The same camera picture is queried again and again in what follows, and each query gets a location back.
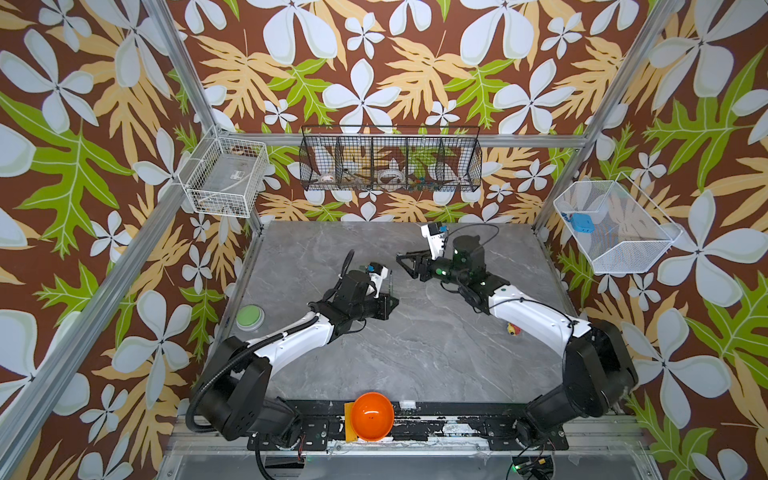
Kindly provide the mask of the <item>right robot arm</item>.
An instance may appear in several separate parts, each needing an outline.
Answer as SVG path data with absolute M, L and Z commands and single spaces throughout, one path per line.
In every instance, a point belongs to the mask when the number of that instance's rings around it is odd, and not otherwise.
M 527 403 L 514 422 L 520 445 L 544 445 L 571 420 L 605 415 L 638 385 L 639 375 L 616 325 L 567 315 L 491 273 L 478 236 L 455 236 L 440 222 L 420 230 L 427 249 L 396 257 L 411 278 L 455 286 L 473 309 L 532 335 L 561 357 L 561 383 Z

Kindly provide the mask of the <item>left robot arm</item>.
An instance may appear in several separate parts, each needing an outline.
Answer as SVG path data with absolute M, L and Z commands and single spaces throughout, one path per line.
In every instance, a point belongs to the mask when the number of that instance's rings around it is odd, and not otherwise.
M 227 441 L 253 436 L 280 448 L 301 437 L 302 414 L 287 401 L 267 397 L 272 376 L 302 356 L 353 333 L 357 322 L 386 320 L 399 300 L 383 290 L 390 269 L 372 262 L 350 268 L 349 251 L 337 282 L 308 304 L 286 328 L 252 340 L 231 336 L 208 360 L 193 389 L 185 425 L 193 433 L 217 433 Z

